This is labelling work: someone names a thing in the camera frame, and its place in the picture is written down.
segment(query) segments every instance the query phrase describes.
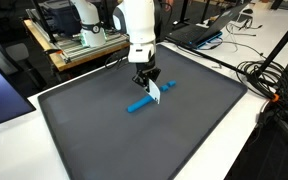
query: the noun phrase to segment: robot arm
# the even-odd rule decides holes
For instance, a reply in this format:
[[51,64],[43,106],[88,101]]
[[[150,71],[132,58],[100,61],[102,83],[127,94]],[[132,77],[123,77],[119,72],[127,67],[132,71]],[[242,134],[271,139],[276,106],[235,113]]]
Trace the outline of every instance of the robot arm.
[[128,61],[136,63],[137,69],[132,80],[159,102],[160,92],[154,83],[161,71],[155,65],[154,11],[153,0],[124,0],[115,9],[113,20],[118,30],[130,36]]
[[87,0],[71,0],[81,18],[81,42],[84,47],[105,44],[104,29],[98,17],[97,8]]

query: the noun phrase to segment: white table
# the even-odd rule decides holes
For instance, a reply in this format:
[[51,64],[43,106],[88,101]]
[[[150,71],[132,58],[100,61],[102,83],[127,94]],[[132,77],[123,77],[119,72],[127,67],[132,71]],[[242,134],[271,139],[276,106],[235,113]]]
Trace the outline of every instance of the white table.
[[[267,56],[288,30],[288,11],[256,9],[254,10],[253,26],[260,24],[263,24],[261,29],[247,30],[247,33],[257,34],[256,37],[236,36],[236,39],[238,43],[252,46]],[[217,65],[206,59],[187,54],[173,44],[162,44],[206,67],[212,68]],[[222,44],[218,48],[204,51],[204,53],[231,65],[237,65],[245,60],[259,60],[259,56],[248,48],[239,47],[237,52],[234,50],[234,45]],[[287,65],[288,44],[275,61],[284,67]],[[235,72],[225,67],[213,69],[236,79]],[[29,98],[37,108],[36,111],[0,125],[1,180],[68,179],[42,116],[37,96]],[[257,115],[265,102],[267,100],[247,92],[214,129],[176,179],[223,179],[256,126]]]

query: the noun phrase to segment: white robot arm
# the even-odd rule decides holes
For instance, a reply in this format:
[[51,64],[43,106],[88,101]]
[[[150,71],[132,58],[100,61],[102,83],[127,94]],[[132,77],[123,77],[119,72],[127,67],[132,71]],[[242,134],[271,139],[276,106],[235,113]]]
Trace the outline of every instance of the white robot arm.
[[81,43],[84,47],[105,44],[104,29],[98,17],[97,8],[87,0],[71,0],[81,18]]
[[159,102],[155,81],[161,70],[155,66],[155,7],[153,0],[124,0],[113,12],[115,27],[130,36],[128,61],[136,63],[133,81]]

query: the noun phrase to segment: laptop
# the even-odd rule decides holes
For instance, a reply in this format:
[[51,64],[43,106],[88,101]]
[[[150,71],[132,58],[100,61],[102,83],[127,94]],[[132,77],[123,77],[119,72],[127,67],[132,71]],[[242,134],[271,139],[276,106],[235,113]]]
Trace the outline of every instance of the laptop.
[[244,9],[247,3],[235,6],[220,14],[215,22],[209,27],[201,27],[195,24],[189,24],[177,29],[168,35],[165,39],[179,46],[198,49],[203,44],[222,35],[221,30]]

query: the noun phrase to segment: black mat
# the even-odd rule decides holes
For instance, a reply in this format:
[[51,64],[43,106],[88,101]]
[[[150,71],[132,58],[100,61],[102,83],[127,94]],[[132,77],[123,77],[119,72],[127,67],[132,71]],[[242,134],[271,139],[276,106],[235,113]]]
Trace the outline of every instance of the black mat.
[[173,178],[246,92],[240,83],[157,46],[157,85],[175,87],[128,113],[145,92],[131,81],[134,64],[97,71],[39,97],[53,140],[72,179]]

